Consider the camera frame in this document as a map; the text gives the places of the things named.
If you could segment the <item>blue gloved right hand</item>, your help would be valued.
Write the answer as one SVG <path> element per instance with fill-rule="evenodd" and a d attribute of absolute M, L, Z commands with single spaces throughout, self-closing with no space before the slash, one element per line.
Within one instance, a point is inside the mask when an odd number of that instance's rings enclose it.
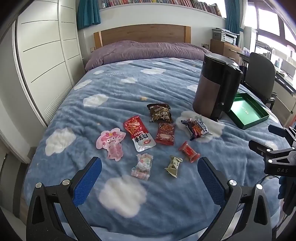
<path fill-rule="evenodd" d="M 284 199 L 285 209 L 288 207 L 293 209 L 295 207 L 295 177 L 281 176 L 279 184 L 278 199 Z"/>

